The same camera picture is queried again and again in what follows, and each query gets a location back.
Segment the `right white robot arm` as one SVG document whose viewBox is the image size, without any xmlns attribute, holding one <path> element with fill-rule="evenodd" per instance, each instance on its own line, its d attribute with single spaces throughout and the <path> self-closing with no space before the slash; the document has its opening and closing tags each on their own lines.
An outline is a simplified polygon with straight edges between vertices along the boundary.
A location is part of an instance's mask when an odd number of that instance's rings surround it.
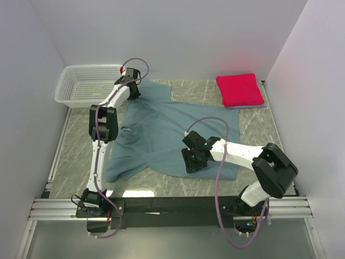
<svg viewBox="0 0 345 259">
<path fill-rule="evenodd" d="M 237 198 L 237 211 L 249 215 L 256 205 L 269 197 L 282 198 L 298 175 L 298 169 L 287 155 L 273 143 L 248 146 L 210 137 L 197 132 L 185 132 L 182 149 L 187 173 L 208 166 L 208 161 L 231 163 L 254 171 L 257 181 L 244 188 Z"/>
</svg>

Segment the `blue-grey t shirt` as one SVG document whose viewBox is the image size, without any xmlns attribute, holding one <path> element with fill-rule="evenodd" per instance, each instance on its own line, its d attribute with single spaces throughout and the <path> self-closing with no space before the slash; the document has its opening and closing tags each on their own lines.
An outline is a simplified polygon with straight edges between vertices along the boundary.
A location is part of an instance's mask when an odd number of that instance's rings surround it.
<svg viewBox="0 0 345 259">
<path fill-rule="evenodd" d="M 181 150 L 185 130 L 193 129 L 205 139 L 223 138 L 240 142 L 239 110 L 172 101 L 171 87 L 145 80 L 139 85 L 141 96 L 129 101 L 108 162 L 107 182 L 128 180 L 149 167 L 169 176 L 215 179 L 219 163 L 187 173 Z"/>
</svg>

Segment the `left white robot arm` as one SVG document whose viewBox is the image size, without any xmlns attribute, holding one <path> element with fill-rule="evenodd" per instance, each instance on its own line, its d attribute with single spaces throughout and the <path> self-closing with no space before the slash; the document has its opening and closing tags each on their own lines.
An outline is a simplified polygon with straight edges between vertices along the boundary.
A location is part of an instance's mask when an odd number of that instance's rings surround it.
<svg viewBox="0 0 345 259">
<path fill-rule="evenodd" d="M 81 203 L 96 217 L 106 214 L 108 204 L 106 194 L 106 170 L 111 144 L 118 136 L 117 110 L 125 100 L 138 98 L 138 84 L 141 72 L 134 68 L 120 68 L 121 77 L 115 81 L 113 90 L 98 105 L 89 109 L 88 132 L 92 139 L 91 172 L 86 189 L 81 196 Z"/>
</svg>

